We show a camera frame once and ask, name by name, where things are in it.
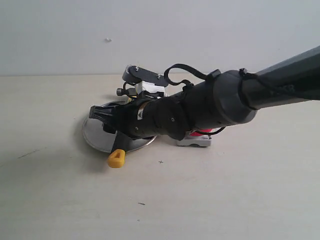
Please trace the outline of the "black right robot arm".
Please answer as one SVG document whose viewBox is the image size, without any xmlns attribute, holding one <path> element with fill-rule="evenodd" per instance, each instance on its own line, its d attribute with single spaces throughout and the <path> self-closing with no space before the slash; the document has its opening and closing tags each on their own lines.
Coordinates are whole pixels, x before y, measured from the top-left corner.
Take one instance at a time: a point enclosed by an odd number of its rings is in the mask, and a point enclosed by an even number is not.
<svg viewBox="0 0 320 240">
<path fill-rule="evenodd" d="M 257 73 L 244 68 L 203 74 L 178 64 L 201 83 L 183 80 L 183 89 L 158 99 L 92 106 L 89 117 L 132 139 L 167 135 L 181 140 L 189 132 L 250 122 L 263 108 L 319 100 L 320 49 L 315 47 Z"/>
</svg>

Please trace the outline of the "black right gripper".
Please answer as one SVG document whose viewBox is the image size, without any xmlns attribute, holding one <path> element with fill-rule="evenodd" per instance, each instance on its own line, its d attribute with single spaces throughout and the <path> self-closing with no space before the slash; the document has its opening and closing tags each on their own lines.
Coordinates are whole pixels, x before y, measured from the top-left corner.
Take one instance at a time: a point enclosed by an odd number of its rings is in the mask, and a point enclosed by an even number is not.
<svg viewBox="0 0 320 240">
<path fill-rule="evenodd" d="M 136 99 L 125 104 L 111 102 L 108 105 L 93 105 L 90 107 L 89 118 L 99 120 L 104 124 L 104 131 L 108 133 L 120 132 L 130 139 L 149 139 L 148 134 L 141 132 L 136 123 L 138 110 L 149 100 Z"/>
</svg>

